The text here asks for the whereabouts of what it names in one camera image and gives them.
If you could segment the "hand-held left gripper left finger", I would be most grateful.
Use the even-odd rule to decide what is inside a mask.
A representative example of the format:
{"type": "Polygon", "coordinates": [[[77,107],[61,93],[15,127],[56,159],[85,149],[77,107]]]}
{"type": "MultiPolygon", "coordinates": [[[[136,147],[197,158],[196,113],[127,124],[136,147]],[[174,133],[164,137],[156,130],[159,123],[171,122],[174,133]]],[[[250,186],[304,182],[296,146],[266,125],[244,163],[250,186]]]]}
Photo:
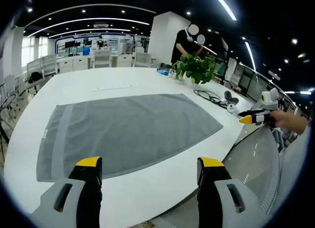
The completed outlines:
{"type": "Polygon", "coordinates": [[[82,159],[43,193],[31,221],[38,228],[98,228],[101,187],[102,158],[82,159]]]}

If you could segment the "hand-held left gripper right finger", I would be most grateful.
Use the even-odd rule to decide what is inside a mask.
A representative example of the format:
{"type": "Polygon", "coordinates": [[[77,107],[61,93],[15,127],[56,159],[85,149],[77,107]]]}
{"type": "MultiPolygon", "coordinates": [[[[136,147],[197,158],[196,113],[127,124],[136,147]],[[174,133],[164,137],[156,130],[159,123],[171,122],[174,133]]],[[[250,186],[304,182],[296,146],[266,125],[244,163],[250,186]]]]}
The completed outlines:
{"type": "Polygon", "coordinates": [[[256,195],[232,179],[216,159],[197,158],[197,202],[200,228],[261,228],[266,214],[256,195]]]}

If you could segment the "person's right hand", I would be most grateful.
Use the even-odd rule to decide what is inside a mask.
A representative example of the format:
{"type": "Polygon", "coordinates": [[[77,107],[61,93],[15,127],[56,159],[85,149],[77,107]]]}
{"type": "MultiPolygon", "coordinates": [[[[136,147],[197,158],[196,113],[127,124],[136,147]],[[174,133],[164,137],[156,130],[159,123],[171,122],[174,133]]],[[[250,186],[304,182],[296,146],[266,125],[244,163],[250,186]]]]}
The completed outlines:
{"type": "Polygon", "coordinates": [[[271,118],[275,121],[275,127],[286,128],[289,120],[289,113],[282,110],[274,110],[270,113],[271,118]]]}

